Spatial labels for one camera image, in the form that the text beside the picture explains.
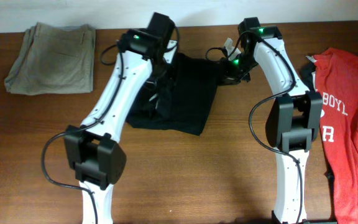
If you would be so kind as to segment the black shorts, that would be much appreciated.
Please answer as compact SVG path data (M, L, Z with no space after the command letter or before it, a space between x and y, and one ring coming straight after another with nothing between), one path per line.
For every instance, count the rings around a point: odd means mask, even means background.
M143 87L127 115L133 128L176 130L199 136L204 129L218 88L218 63L176 54L173 65L175 87L170 116L149 118L142 109Z

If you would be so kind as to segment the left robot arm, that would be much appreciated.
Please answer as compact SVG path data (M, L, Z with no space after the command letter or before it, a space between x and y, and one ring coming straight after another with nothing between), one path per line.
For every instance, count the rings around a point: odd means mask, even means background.
M126 155L119 146L132 104L146 82L165 75L177 51L175 23L154 13L147 28L130 29L117 42L114 71L100 99L80 127L68 126L68 164L83 192L83 223L112 223L112 193Z

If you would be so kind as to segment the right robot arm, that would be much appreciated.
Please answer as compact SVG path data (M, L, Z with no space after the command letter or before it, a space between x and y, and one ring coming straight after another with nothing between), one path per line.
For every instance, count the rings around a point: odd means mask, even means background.
M262 26L257 17L238 25L237 42L224 45L225 60L243 73L260 66L272 95L256 107L272 100L265 124L268 143L262 147L275 153L277 198L272 211L274 223L307 223L304 203L305 170L313 141L317 138L323 99L310 90L288 58L277 26Z

